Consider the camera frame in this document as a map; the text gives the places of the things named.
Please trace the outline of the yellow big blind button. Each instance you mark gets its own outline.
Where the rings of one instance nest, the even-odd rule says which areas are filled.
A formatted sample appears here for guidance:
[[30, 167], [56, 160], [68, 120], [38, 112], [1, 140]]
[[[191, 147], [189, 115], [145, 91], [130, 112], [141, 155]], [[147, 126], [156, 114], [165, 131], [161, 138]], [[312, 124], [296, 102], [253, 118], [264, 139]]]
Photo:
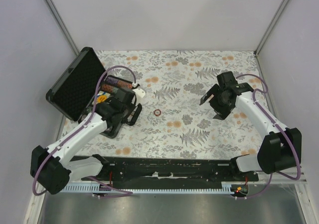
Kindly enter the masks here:
[[102, 103], [107, 99], [106, 95], [101, 95], [97, 97], [97, 103]]

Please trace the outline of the blue card deck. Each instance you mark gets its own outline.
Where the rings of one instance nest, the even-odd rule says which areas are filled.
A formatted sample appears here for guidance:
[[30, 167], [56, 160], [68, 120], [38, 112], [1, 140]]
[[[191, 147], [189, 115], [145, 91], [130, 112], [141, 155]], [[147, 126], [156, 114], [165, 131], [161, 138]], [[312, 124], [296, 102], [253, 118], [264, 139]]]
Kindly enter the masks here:
[[109, 96], [110, 96], [109, 93], [104, 92], [104, 91], [100, 91], [100, 92], [97, 94], [96, 103], [99, 104], [99, 103], [104, 102], [105, 100], [107, 100], [107, 99], [109, 98]]

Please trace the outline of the red 5 poker chip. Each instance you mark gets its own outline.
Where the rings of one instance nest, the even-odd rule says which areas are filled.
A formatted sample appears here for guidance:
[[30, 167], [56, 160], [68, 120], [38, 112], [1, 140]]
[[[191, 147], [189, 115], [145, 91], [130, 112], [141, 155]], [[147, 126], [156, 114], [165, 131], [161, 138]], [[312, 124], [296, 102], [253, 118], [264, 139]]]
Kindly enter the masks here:
[[154, 115], [155, 116], [160, 116], [161, 115], [161, 110], [160, 109], [154, 110]]

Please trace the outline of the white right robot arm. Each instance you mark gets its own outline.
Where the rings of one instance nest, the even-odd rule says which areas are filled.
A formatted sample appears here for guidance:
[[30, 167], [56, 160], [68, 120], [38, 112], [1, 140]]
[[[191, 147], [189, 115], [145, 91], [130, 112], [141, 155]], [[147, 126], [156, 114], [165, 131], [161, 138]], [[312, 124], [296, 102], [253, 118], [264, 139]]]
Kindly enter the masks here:
[[301, 176], [302, 135], [297, 128], [288, 128], [256, 99], [256, 91], [248, 83], [221, 87], [215, 84], [200, 99], [209, 102], [215, 119], [225, 120], [234, 108], [243, 112], [263, 138], [258, 153], [232, 159], [228, 175], [240, 181], [249, 171], [279, 173], [298, 180]]

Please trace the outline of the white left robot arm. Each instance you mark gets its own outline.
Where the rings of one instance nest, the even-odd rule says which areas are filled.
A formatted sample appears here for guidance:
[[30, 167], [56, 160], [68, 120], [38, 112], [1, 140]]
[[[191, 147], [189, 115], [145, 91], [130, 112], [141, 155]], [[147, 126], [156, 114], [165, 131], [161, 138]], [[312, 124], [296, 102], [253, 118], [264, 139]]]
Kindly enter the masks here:
[[[57, 194], [70, 181], [86, 177], [106, 180], [110, 168], [108, 161], [101, 155], [95, 154], [76, 161], [73, 157], [85, 144], [104, 131], [114, 138], [134, 109], [133, 103], [126, 104], [115, 99], [99, 103], [64, 137], [46, 148], [35, 147], [31, 154], [30, 167], [33, 194]], [[37, 184], [44, 188], [44, 192], [37, 191]]]

